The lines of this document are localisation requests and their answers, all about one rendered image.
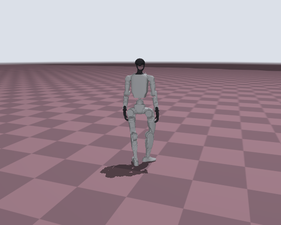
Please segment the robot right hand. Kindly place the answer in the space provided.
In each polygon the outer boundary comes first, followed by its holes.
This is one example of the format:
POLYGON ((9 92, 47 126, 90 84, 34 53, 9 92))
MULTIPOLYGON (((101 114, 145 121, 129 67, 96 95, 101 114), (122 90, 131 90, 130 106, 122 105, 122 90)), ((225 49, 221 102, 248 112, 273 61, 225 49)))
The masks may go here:
POLYGON ((156 117, 155 117, 155 119, 156 119, 155 123, 156 123, 159 120, 159 110, 158 110, 158 107, 155 108, 155 112, 156 112, 156 117))

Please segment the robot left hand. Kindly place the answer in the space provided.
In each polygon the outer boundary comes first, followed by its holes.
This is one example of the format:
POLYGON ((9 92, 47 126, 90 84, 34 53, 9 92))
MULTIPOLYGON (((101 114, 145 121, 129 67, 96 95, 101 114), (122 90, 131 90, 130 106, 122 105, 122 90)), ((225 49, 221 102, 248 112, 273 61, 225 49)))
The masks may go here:
POLYGON ((126 116, 126 110, 127 110, 127 109, 126 109, 126 106, 124 106, 124 107, 123 107, 123 114, 124 114, 125 120, 128 121, 128 119, 126 118, 126 117, 127 117, 127 116, 126 116))

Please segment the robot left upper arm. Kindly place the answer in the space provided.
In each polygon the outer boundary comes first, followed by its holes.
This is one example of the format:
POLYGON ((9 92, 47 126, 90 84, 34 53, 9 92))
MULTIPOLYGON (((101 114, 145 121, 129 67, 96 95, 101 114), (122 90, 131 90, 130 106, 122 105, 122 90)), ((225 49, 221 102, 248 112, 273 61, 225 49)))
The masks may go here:
POLYGON ((125 77, 125 95, 129 96, 130 95, 130 81, 131 81, 131 75, 128 75, 125 77))

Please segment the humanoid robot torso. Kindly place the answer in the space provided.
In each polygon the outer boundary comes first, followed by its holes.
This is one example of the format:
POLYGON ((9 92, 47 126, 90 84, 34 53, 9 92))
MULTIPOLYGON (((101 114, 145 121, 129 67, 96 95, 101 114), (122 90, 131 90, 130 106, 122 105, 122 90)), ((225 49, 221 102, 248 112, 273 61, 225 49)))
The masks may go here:
POLYGON ((146 72, 141 75, 135 73, 131 75, 131 90, 134 98, 139 98, 134 105, 135 114, 145 114, 145 104, 143 99, 148 92, 148 78, 146 72))

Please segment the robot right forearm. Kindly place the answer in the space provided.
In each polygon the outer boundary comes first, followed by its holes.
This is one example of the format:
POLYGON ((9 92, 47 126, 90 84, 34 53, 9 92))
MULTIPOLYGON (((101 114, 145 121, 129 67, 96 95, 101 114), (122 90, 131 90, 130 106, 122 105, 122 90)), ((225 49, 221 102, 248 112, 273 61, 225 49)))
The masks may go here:
MULTIPOLYGON (((157 92, 155 91, 155 97, 152 98, 153 99, 153 105, 154 105, 154 110, 156 107, 158 107, 158 98, 157 98, 157 92)), ((159 108, 159 107, 158 107, 159 108)))

